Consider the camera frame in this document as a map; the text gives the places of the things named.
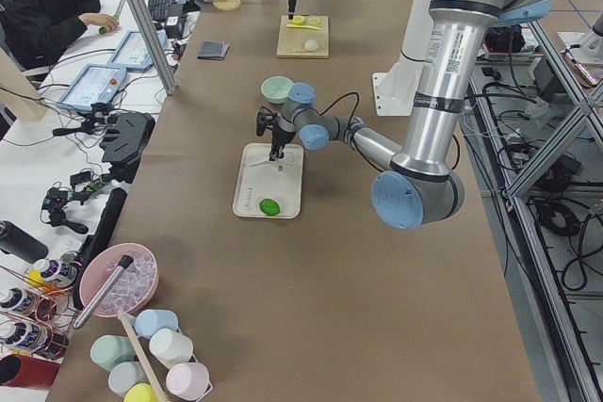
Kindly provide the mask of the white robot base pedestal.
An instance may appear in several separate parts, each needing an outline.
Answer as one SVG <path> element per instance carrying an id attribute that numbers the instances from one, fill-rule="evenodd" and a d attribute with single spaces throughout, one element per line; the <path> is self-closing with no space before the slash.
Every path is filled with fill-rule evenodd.
<path id="1" fill-rule="evenodd" d="M 431 0 L 413 0 L 399 60 L 388 72 L 372 74 L 378 116 L 409 116 L 432 34 Z"/>

